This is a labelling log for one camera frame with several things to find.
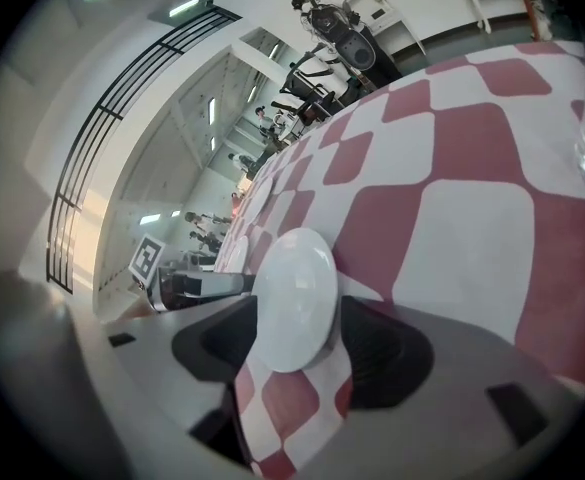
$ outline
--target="black railing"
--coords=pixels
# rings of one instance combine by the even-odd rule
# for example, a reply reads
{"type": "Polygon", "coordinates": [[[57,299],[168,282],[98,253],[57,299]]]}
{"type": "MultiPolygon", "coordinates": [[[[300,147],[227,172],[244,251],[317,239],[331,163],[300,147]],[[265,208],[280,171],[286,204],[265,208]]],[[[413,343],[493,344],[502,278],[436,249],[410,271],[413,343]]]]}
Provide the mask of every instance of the black railing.
{"type": "Polygon", "coordinates": [[[228,11],[212,7],[186,21],[134,59],[103,93],[74,139],[59,176],[48,226],[48,281],[72,293],[74,224],[99,154],[130,107],[177,58],[238,19],[228,11]]]}

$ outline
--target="white pillar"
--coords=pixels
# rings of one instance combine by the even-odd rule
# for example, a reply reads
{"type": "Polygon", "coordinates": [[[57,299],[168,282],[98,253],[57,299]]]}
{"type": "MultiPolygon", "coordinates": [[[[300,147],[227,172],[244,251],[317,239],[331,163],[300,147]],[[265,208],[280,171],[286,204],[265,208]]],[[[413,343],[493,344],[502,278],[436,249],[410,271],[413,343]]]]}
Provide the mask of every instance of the white pillar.
{"type": "Polygon", "coordinates": [[[240,39],[234,41],[232,43],[232,53],[236,58],[263,73],[275,84],[282,87],[285,83],[285,77],[288,74],[288,70],[279,66],[272,59],[268,58],[267,55],[261,53],[246,42],[240,39]]]}

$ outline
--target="white plate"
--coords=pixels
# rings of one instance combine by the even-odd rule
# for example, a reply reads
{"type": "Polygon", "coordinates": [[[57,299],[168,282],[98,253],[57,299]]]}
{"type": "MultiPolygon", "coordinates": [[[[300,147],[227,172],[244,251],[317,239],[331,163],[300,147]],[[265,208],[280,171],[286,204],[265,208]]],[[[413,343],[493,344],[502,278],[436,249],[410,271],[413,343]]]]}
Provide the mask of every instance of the white plate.
{"type": "Polygon", "coordinates": [[[245,260],[248,257],[249,247],[250,240],[247,236],[239,238],[239,241],[234,245],[234,249],[232,249],[232,253],[223,271],[228,273],[242,273],[243,267],[245,267],[245,260]]]}
{"type": "Polygon", "coordinates": [[[265,255],[252,294],[257,356],[277,372],[306,366],[325,345],[336,312],[337,272],[325,240],[307,228],[287,232],[265,255]]]}
{"type": "Polygon", "coordinates": [[[250,201],[250,205],[248,209],[245,211],[244,219],[246,223],[250,223],[254,221],[263,210],[265,203],[268,201],[268,197],[270,197],[270,192],[272,191],[272,177],[267,178],[261,186],[257,189],[254,196],[252,196],[252,201],[250,201]]]}

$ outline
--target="linear ceiling light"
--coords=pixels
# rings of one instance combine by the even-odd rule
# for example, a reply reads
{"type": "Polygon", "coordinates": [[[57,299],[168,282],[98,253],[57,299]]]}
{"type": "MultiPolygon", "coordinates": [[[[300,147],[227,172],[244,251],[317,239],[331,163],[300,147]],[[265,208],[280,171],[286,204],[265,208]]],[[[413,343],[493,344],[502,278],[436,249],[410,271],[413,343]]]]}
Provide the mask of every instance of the linear ceiling light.
{"type": "Polygon", "coordinates": [[[184,4],[175,7],[170,11],[170,18],[176,16],[180,12],[187,11],[189,8],[194,7],[196,4],[199,3],[199,0],[190,0],[189,2],[185,2],[184,4]]]}
{"type": "Polygon", "coordinates": [[[250,91],[250,96],[248,96],[248,103],[250,103],[252,101],[252,98],[254,98],[255,92],[256,92],[256,85],[254,87],[252,87],[252,90],[250,91]]]}
{"type": "Polygon", "coordinates": [[[161,218],[161,214],[157,213],[155,215],[146,215],[145,217],[141,218],[141,222],[139,224],[149,224],[150,222],[156,222],[161,218]]]}
{"type": "Polygon", "coordinates": [[[208,120],[210,121],[210,124],[212,124],[214,122],[214,105],[216,103],[216,100],[214,98],[212,98],[210,100],[210,103],[208,103],[208,120]]]}
{"type": "Polygon", "coordinates": [[[270,59],[276,55],[277,50],[279,49],[281,43],[276,43],[272,51],[270,52],[270,59]]]}

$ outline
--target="metal railing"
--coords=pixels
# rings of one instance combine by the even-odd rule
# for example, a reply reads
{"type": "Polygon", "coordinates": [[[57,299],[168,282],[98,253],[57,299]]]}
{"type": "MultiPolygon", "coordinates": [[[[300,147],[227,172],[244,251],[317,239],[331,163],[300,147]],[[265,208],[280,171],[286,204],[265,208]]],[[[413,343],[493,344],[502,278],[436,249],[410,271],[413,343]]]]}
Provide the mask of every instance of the metal railing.
{"type": "Polygon", "coordinates": [[[46,278],[72,293],[75,223],[103,146],[141,93],[176,59],[239,16],[219,7],[171,30],[110,84],[72,143],[59,176],[48,225],[46,278]]]}

